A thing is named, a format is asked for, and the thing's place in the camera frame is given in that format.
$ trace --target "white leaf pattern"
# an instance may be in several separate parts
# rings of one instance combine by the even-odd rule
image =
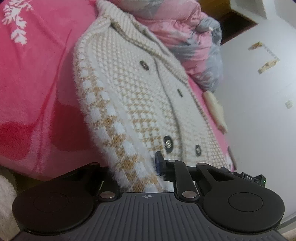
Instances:
[[[25,0],[11,0],[8,2],[9,5],[6,4],[3,9],[5,18],[2,20],[2,23],[7,25],[14,20],[17,26],[17,28],[11,33],[10,39],[14,40],[15,43],[21,43],[22,45],[27,43],[27,38],[25,37],[26,31],[23,30],[26,27],[27,22],[24,21],[19,14],[25,7],[27,8],[26,11],[33,10],[29,2]]]

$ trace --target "houndstooth pattern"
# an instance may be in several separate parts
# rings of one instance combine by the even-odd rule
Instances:
[[[120,186],[164,191],[153,167],[156,151],[190,166],[227,166],[178,60],[132,16],[107,1],[97,6],[101,16],[77,43],[74,71],[93,140]],[[165,136],[173,140],[171,153],[165,151]],[[200,157],[195,145],[201,146]]]

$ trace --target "black electronic device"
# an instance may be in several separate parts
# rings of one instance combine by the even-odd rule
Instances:
[[[13,241],[285,241],[276,231],[284,203],[263,176],[258,183],[206,163],[187,167],[160,152],[155,161],[174,192],[120,192],[98,163],[22,192]]]

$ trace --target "cream colored cloth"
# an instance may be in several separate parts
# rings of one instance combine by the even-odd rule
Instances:
[[[19,228],[12,214],[12,203],[17,196],[13,175],[0,167],[0,238],[11,240],[19,233]]]
[[[93,140],[119,185],[162,192],[153,166],[156,151],[189,166],[227,166],[180,62],[131,15],[108,1],[97,6],[98,19],[74,50],[74,72]],[[170,153],[166,136],[173,141]]]
[[[215,121],[215,123],[217,125],[217,128],[223,134],[227,133],[228,127],[227,127],[225,119],[224,119],[224,111],[223,111],[222,105],[219,104],[215,95],[210,91],[204,92],[202,94],[202,97],[205,100],[205,103],[209,109],[209,112],[211,113],[211,116],[213,117],[213,120]]]

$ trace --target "fuzzy sweater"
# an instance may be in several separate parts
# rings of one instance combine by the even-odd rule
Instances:
[[[133,16],[108,1],[97,7],[74,50],[75,81],[92,138],[121,188],[165,190],[156,151],[188,166],[227,166],[180,62]]]

